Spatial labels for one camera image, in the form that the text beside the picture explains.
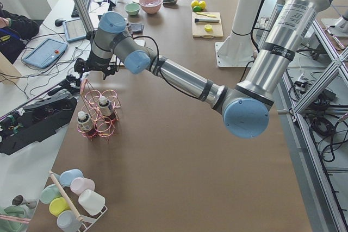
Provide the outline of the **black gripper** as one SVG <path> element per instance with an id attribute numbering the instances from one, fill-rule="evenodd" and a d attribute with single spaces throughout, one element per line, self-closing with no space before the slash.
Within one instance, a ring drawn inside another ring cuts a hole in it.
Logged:
<path id="1" fill-rule="evenodd" d="M 103 72 L 102 79 L 105 80 L 107 76 L 114 75 L 117 66 L 111 63 L 111 58 L 100 58 L 94 54 L 90 54 L 89 57 L 84 60 L 78 58 L 74 64 L 74 71 L 79 75 L 79 81 L 82 82 L 83 74 L 89 71 Z"/>

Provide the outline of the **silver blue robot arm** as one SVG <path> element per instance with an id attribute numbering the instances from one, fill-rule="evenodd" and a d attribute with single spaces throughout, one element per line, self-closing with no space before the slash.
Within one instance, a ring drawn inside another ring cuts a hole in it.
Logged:
<path id="1" fill-rule="evenodd" d="M 219 67 L 215 39 L 192 36 L 190 0 L 175 7 L 161 7 L 155 14 L 141 11 L 130 17 L 119 0 L 114 11 L 97 18 L 90 39 L 90 52 L 77 59 L 74 69 L 98 85 L 117 88 L 126 105 L 144 114 L 151 111 L 183 119 L 184 113 L 204 129 L 203 110 L 211 108 L 214 130 L 240 138 L 254 138 L 266 131 L 274 104 L 275 88 L 318 13 L 333 0 L 285 0 L 275 24 L 267 30 L 263 44 L 252 46 L 247 62 L 251 67 Z M 232 34 L 239 0 L 206 0 L 219 12 L 223 33 Z M 126 21 L 140 22 L 146 45 L 136 43 Z"/>

